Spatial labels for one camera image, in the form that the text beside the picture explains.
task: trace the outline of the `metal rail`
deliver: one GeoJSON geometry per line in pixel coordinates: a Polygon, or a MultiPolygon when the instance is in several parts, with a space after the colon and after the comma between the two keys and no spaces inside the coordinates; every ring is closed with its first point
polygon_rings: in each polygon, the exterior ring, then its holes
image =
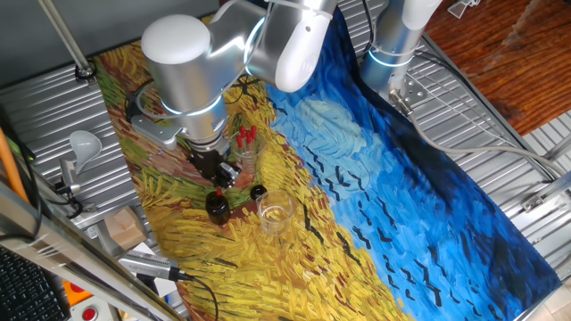
{"type": "MultiPolygon", "coordinates": [[[[56,199],[57,195],[40,177],[37,181],[42,197],[56,199]]],[[[0,184],[0,203],[0,231],[5,235],[32,235],[37,210],[4,184],[0,184]]],[[[5,240],[2,245],[140,320],[183,319],[89,240],[66,218],[65,211],[65,207],[58,206],[50,218],[41,216],[35,242],[14,238],[5,240]]]]}
{"type": "Polygon", "coordinates": [[[89,66],[86,56],[81,52],[78,43],[73,38],[68,25],[65,23],[60,12],[55,7],[54,2],[52,0],[37,1],[42,6],[42,9],[44,9],[47,18],[49,18],[54,25],[55,30],[62,39],[62,42],[68,48],[68,51],[70,51],[71,57],[73,57],[73,60],[78,65],[79,75],[82,77],[93,75],[93,70],[91,69],[91,66],[89,66]]]}

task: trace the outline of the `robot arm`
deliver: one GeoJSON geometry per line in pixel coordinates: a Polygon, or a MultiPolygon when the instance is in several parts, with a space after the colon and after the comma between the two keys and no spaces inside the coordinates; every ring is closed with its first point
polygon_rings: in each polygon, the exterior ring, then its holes
{"type": "Polygon", "coordinates": [[[402,92],[409,62],[425,26],[442,0],[391,0],[378,15],[376,37],[360,66],[365,83],[389,101],[402,92]]]}
{"type": "Polygon", "coordinates": [[[141,39],[162,103],[192,148],[190,161],[225,188],[235,183],[239,169],[228,164],[222,88],[244,69],[286,92],[301,88],[318,63],[336,6],[336,0],[272,3],[266,12],[231,0],[208,26],[191,16],[171,15],[151,24],[141,39]]]}

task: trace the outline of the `painted mat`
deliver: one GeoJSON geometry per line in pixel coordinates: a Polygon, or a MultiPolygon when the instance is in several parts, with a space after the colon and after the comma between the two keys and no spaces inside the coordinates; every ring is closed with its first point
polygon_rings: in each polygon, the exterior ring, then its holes
{"type": "Polygon", "coordinates": [[[556,289],[505,214],[355,73],[338,12],[310,83],[294,94],[269,86],[272,128],[306,161],[403,310],[418,320],[511,320],[556,289]]]}
{"type": "MultiPolygon", "coordinates": [[[[508,320],[559,285],[453,162],[359,90],[339,12],[302,91],[268,88],[270,100],[264,83],[244,77],[225,95],[226,134],[255,125],[266,150],[257,176],[240,176],[226,193],[234,213],[224,226],[214,226],[203,210],[213,187],[186,161],[185,142],[161,150],[125,121],[125,94],[150,78],[140,44],[95,62],[162,254],[212,288],[220,319],[508,320]],[[254,182],[299,199],[282,237],[260,230],[248,198],[254,182]]],[[[144,99],[162,111],[156,92],[144,99]]],[[[200,285],[184,283],[179,291],[193,319],[213,319],[200,285]]]]}

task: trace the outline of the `keyboard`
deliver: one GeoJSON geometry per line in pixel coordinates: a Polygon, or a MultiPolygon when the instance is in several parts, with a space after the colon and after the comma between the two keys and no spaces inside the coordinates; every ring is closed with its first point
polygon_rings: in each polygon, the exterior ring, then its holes
{"type": "Polygon", "coordinates": [[[0,319],[63,321],[67,317],[41,267],[0,246],[0,319]]]}

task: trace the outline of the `glass cup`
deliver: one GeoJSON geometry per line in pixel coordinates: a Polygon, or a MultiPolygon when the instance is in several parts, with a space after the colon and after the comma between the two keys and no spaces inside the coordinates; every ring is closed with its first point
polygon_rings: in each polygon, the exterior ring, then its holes
{"type": "Polygon", "coordinates": [[[269,191],[256,200],[261,229],[268,235],[280,236],[292,224],[297,200],[286,191],[269,191]]]}
{"type": "Polygon", "coordinates": [[[240,167],[242,172],[246,175],[255,176],[258,159],[266,146],[266,142],[261,135],[257,135],[256,139],[254,139],[251,144],[247,144],[244,139],[243,146],[238,147],[236,138],[239,135],[240,132],[236,132],[230,138],[230,149],[236,155],[237,165],[240,167]]]}

